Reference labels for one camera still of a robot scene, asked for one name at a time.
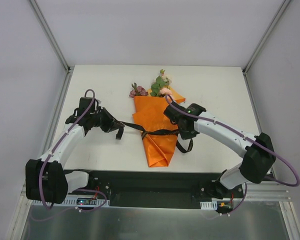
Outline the black ribbon with gold text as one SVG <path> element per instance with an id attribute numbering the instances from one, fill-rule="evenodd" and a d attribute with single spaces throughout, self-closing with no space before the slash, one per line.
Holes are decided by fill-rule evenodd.
<path id="1" fill-rule="evenodd" d="M 168 129 L 159 129 L 159 130 L 155 130 L 155 131 L 148 131 L 146 130 L 143 126 L 135 124 L 135 123 L 130 123 L 130 122 L 124 122 L 124 121 L 120 121 L 122 124 L 124 124 L 124 127 L 130 127 L 132 129 L 141 131 L 141 138 L 144 139 L 147 135 L 153 135 L 153 136 L 169 136 L 169 135 L 176 135 L 178 136 L 180 134 L 179 130 L 168 130 Z M 124 133 L 124 128 L 119 129 L 117 134 L 116 134 L 116 139 L 120 140 L 122 138 L 122 135 Z M 192 151 L 193 149 L 193 145 L 194 145 L 194 141 L 193 139 L 190 139 L 190 142 L 188 144 L 187 149 L 185 149 L 180 142 L 177 140 L 176 141 L 176 147 L 177 149 L 183 153 L 189 153 Z"/>

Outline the orange wrapping paper sheet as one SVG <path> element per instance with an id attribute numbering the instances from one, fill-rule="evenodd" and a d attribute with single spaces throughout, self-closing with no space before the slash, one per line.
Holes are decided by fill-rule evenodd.
<path id="1" fill-rule="evenodd" d="M 136 125 L 143 127 L 142 142 L 148 167 L 168 167 L 175 153 L 178 129 L 164 115 L 170 100 L 158 96 L 135 96 Z"/>

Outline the mauve fake rose stem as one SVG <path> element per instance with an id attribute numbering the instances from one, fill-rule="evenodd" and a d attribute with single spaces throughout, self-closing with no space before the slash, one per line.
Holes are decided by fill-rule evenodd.
<path id="1" fill-rule="evenodd" d="M 149 95 L 149 93 L 146 91 L 145 88 L 143 88 L 140 85 L 137 85 L 136 83 L 132 83 L 131 87 L 132 87 L 132 90 L 129 93 L 129 97 L 130 98 L 134 98 L 134 97 L 137 97 L 137 96 L 144 96 L 144 97 L 146 97 L 146 96 Z"/>

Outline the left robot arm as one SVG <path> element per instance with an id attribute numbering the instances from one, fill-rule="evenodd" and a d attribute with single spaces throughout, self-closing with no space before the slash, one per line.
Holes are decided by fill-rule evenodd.
<path id="1" fill-rule="evenodd" d="M 73 170 L 64 172 L 64 167 L 77 144 L 93 128 L 105 133 L 117 131 L 121 139 L 124 124 L 115 119 L 93 97 L 81 97 L 79 106 L 66 121 L 56 143 L 39 159 L 30 159 L 25 166 L 25 189 L 29 200 L 61 204 L 67 194 L 79 189 L 89 195 L 95 191 L 96 183 L 87 172 Z"/>

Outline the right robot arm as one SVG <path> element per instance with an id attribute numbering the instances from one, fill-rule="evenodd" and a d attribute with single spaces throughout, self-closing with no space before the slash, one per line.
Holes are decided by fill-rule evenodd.
<path id="1" fill-rule="evenodd" d="M 178 127 L 183 140 L 205 134 L 242 158 L 241 163 L 223 171 L 211 184 L 211 188 L 220 197 L 227 197 L 236 186 L 246 182 L 261 183 L 276 161 L 275 156 L 262 149 L 273 150 L 271 138 L 267 134 L 254 135 L 231 127 L 196 103 L 185 108 L 172 102 L 163 114 Z"/>

